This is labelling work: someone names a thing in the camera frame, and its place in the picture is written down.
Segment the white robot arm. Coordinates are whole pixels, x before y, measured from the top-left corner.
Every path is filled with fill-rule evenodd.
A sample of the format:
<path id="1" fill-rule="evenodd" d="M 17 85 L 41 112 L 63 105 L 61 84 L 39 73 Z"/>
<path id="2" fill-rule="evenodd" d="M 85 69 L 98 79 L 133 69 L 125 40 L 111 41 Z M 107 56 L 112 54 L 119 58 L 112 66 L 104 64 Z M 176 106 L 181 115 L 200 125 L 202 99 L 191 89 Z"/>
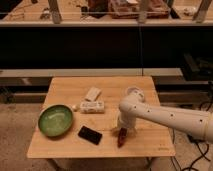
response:
<path id="1" fill-rule="evenodd" d="M 134 128 L 136 119 L 142 118 L 213 143 L 213 114 L 208 111 L 153 106 L 143 103 L 136 93 L 123 98 L 119 110 L 121 127 Z"/>

